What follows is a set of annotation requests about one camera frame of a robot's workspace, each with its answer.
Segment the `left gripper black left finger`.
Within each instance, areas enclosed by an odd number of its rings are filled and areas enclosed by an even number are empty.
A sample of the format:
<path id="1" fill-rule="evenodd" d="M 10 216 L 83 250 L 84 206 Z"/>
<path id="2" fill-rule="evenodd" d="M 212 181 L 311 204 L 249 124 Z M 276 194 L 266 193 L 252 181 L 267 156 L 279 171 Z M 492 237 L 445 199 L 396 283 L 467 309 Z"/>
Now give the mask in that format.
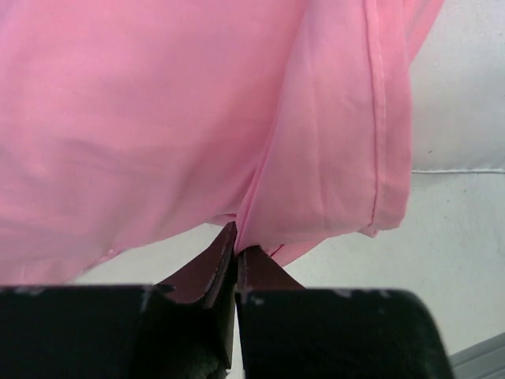
<path id="1" fill-rule="evenodd" d="M 2 377 L 225 377 L 236 235 L 228 223 L 157 284 L 2 287 Z"/>

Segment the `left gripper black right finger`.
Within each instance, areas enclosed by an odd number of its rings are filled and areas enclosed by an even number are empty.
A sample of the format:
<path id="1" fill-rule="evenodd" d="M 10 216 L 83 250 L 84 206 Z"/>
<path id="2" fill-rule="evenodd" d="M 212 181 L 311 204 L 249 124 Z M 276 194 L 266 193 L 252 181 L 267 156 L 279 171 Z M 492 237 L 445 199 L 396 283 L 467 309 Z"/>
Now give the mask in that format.
<path id="1" fill-rule="evenodd" d="M 261 248 L 238 256 L 247 378 L 451 378 L 431 314 L 413 293 L 303 287 Z"/>

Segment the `pink floral pillowcase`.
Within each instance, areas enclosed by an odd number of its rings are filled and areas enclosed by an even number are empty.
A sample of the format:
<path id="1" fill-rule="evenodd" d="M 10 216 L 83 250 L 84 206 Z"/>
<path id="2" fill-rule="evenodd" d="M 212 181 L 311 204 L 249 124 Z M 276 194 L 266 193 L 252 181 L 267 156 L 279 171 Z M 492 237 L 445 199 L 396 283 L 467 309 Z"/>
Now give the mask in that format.
<path id="1" fill-rule="evenodd" d="M 280 264 L 396 228 L 439 1 L 4 1 L 1 281 L 234 222 Z"/>

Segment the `white pillow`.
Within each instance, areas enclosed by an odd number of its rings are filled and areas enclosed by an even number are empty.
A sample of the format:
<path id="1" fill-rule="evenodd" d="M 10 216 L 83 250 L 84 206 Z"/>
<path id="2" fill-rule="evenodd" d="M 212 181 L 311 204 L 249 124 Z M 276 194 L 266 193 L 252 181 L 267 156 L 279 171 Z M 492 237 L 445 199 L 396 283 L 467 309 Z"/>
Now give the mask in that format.
<path id="1" fill-rule="evenodd" d="M 413 171 L 504 171 L 504 3 L 446 1 L 410 66 Z"/>

